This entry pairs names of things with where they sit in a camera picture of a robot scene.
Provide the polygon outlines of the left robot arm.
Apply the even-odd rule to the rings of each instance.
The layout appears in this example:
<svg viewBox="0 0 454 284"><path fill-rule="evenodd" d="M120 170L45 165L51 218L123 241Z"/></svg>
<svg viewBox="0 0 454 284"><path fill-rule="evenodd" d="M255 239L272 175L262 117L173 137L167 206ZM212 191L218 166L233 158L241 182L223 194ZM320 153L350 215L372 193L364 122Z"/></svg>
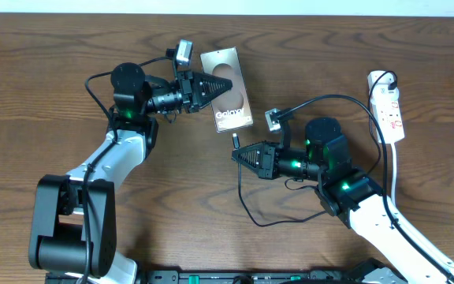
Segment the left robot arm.
<svg viewBox="0 0 454 284"><path fill-rule="evenodd" d="M103 143L64 175L43 176L35 192L31 267L78 283L136 283L138 264L117 251L115 192L156 144L156 114L195 113L229 91L229 79L191 70L167 81L126 62L108 72L114 105Z"/></svg>

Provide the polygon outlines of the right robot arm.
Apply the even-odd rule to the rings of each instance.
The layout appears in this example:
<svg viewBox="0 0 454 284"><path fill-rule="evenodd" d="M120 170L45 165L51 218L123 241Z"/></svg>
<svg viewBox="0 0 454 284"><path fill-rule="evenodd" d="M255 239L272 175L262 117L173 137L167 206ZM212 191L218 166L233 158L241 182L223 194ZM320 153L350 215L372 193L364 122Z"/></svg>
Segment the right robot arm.
<svg viewBox="0 0 454 284"><path fill-rule="evenodd" d="M369 241L409 283L454 283L454 262L398 211L383 189L352 166L348 141L334 118L305 128L306 147L259 142L236 146L232 158L261 179L314 181L327 214Z"/></svg>

